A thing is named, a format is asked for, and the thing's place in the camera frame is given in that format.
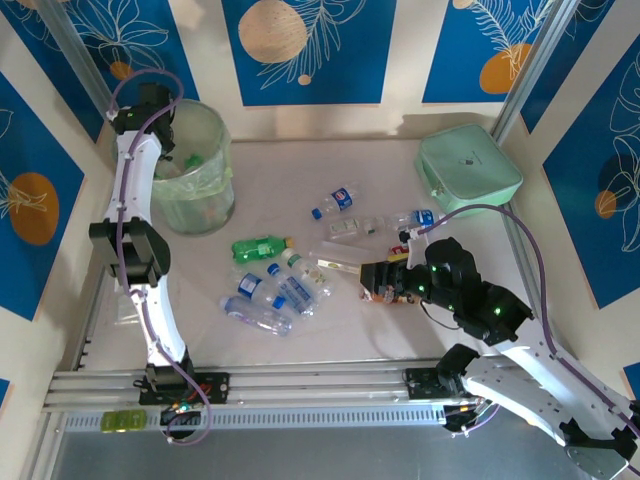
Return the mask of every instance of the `bottle cap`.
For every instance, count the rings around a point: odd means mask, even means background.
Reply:
[[[275,276],[279,271],[280,266],[278,266],[277,263],[272,263],[271,265],[269,265],[269,268],[267,268],[267,273],[271,276]]]
[[[295,254],[296,254],[296,251],[295,251],[293,248],[287,248],[287,249],[285,249],[285,250],[284,250],[284,252],[282,252],[282,253],[280,254],[280,256],[282,257],[282,260],[284,260],[284,261],[285,261],[285,263],[286,263],[286,262],[288,262],[288,261],[289,261],[289,259],[290,259],[291,257],[293,257]]]
[[[224,311],[227,311],[227,304],[231,301],[231,299],[229,297],[222,297],[220,299],[220,308]]]
[[[284,305],[284,302],[285,302],[284,297],[276,297],[276,299],[273,301],[272,307],[278,310],[282,308],[282,306]]]

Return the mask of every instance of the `green lunch box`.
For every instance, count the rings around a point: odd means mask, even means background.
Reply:
[[[503,205],[522,184],[522,174],[479,125],[464,125],[422,140],[415,161],[427,192],[445,213],[474,203]],[[460,216],[482,210],[470,210]]]

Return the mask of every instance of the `white floor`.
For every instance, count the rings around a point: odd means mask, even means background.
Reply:
[[[369,359],[440,357],[455,343],[486,351],[461,331],[435,325],[419,306],[382,306],[359,299],[355,275],[334,273],[340,285],[312,320],[296,319],[293,331],[278,338],[250,328],[218,307],[233,290],[226,276],[233,265],[231,244],[239,239],[273,234],[294,237],[306,254],[322,239],[311,217],[318,200],[341,183],[359,180],[364,194],[343,215],[388,215],[437,206],[414,170],[418,142],[340,141],[233,144],[236,210],[219,232],[198,238],[156,228],[171,247],[170,296],[178,328],[196,366],[262,365]],[[512,290],[528,303],[503,226],[494,212],[452,220],[432,239],[455,237],[471,251],[483,278]],[[380,251],[393,238],[361,244]],[[249,265],[264,269],[263,264]],[[88,355],[89,370],[142,368],[145,346],[139,325],[116,325],[113,280],[105,282],[99,316]],[[432,315],[452,323],[450,313],[432,307]]]

